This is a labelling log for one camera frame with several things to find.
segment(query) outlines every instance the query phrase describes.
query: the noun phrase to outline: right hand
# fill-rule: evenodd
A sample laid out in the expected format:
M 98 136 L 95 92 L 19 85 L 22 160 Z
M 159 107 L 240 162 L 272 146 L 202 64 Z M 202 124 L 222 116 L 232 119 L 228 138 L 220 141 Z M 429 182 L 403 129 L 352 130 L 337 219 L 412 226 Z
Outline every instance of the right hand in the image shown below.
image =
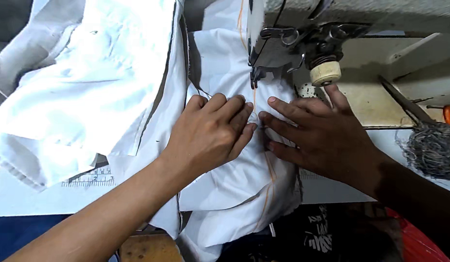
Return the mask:
M 276 157 L 306 170 L 347 184 L 356 183 L 355 175 L 370 172 L 388 157 L 374 146 L 338 87 L 330 85 L 325 91 L 333 108 L 318 98 L 299 98 L 288 104 L 270 97 L 268 104 L 297 126 L 264 111 L 259 118 L 298 148 L 275 141 L 267 146 Z

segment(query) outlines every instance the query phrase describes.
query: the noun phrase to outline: wrinkled fabric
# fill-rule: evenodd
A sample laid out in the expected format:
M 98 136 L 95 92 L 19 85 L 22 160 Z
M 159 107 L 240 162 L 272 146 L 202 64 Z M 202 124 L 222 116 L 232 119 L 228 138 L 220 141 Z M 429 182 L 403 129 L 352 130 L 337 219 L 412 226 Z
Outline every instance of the wrinkled fabric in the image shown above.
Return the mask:
M 181 115 L 186 98 L 186 68 L 183 41 L 179 20 L 182 2 L 177 1 L 174 33 L 165 83 L 156 98 L 145 131 L 142 134 L 139 151 L 136 156 L 107 156 L 111 172 L 116 174 L 117 183 L 121 183 L 154 161 L 167 146 L 171 129 Z M 149 222 L 162 228 L 176 238 L 180 230 L 177 196 L 170 199 Z
M 43 190 L 92 169 L 97 153 L 136 155 L 174 9 L 174 0 L 50 0 L 0 53 L 0 91 L 9 95 L 0 106 L 0 166 Z
M 243 30 L 247 6 L 247 1 L 218 0 L 205 9 L 203 29 L 189 34 L 194 84 L 189 86 L 187 98 L 194 94 L 208 98 L 216 93 L 227 98 L 242 94 L 254 104 L 249 122 L 258 124 L 238 158 L 203 174 L 180 193 L 180 210 L 192 213 L 179 241 L 198 261 L 215 261 L 223 243 L 264 229 L 302 201 L 298 168 L 264 147 L 267 138 L 294 144 L 263 127 L 257 118 L 264 110 L 288 121 L 267 104 L 267 99 L 276 96 L 290 102 L 296 95 L 282 79 L 281 68 L 267 73 L 258 81 L 258 88 L 251 89 Z

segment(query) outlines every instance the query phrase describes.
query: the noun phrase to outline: finger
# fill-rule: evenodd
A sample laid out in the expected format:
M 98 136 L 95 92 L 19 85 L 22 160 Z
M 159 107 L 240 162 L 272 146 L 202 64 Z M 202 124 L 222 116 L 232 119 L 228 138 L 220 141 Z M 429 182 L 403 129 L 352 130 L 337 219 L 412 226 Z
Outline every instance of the finger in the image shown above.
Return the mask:
M 311 117 L 309 113 L 305 112 L 299 107 L 290 105 L 276 97 L 269 97 L 267 103 L 278 113 L 284 115 L 286 118 L 299 125 L 306 125 L 308 119 Z
M 296 140 L 298 139 L 299 133 L 301 132 L 301 130 L 297 127 L 290 125 L 289 123 L 282 121 L 265 111 L 259 112 L 259 118 L 265 125 L 277 132 L 277 134 L 285 137 L 290 141 L 293 141 L 295 143 L 297 142 Z
M 237 112 L 243 109 L 245 102 L 246 99 L 243 95 L 234 96 L 218 110 L 218 115 L 222 120 L 228 123 Z
M 303 166 L 304 156 L 300 150 L 276 141 L 271 141 L 268 147 L 270 151 L 281 160 Z
M 298 98 L 291 101 L 290 104 L 319 117 L 328 117 L 333 114 L 333 111 L 319 98 Z
M 216 93 L 207 104 L 204 106 L 204 110 L 209 112 L 215 112 L 219 110 L 226 103 L 226 96 L 222 93 Z
M 184 111 L 198 111 L 203 108 L 206 103 L 207 98 L 199 95 L 193 95 L 186 104 Z
M 233 130 L 236 131 L 238 134 L 241 134 L 241 132 L 243 131 L 243 128 L 248 122 L 249 116 L 251 116 L 253 108 L 254 107 L 252 103 L 247 102 L 243 107 L 243 109 L 236 116 L 234 116 L 229 122 Z
M 251 141 L 252 135 L 254 134 L 256 128 L 256 123 L 249 123 L 244 127 L 243 132 L 239 136 L 238 140 L 236 140 L 233 148 L 228 155 L 228 162 L 236 159 L 239 156 L 243 148 L 249 143 L 249 141 Z
M 325 92 L 327 92 L 328 97 L 333 105 L 333 111 L 353 114 L 351 107 L 348 103 L 348 99 L 345 95 L 338 89 L 337 85 L 328 85 L 325 87 Z

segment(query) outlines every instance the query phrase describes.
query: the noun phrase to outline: tangled thread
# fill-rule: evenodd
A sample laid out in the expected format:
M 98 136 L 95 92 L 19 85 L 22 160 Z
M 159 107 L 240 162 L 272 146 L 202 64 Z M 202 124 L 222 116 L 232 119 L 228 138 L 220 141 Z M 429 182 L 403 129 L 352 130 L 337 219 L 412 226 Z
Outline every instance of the tangled thread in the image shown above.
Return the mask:
M 425 176 L 450 180 L 450 126 L 421 123 L 413 128 L 403 155 Z

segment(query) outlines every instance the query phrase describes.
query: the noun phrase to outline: hand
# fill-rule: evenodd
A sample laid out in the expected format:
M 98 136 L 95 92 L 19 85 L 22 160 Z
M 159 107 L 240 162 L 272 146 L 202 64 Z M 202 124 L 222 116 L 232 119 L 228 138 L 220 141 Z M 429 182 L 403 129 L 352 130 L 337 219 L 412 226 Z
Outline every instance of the hand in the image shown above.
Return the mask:
M 191 175 L 199 175 L 234 160 L 252 138 L 255 123 L 247 123 L 253 109 L 238 95 L 228 101 L 216 94 L 210 101 L 194 95 L 173 127 L 161 157 Z
M 294 142 L 298 148 L 271 141 L 269 149 L 276 157 L 298 164 L 316 174 L 352 184 L 355 175 L 369 172 L 386 155 L 374 146 L 348 100 L 336 85 L 325 87 L 333 108 L 318 98 L 299 98 L 290 104 L 270 97 L 268 104 L 297 126 L 267 112 L 259 118 L 276 133 Z

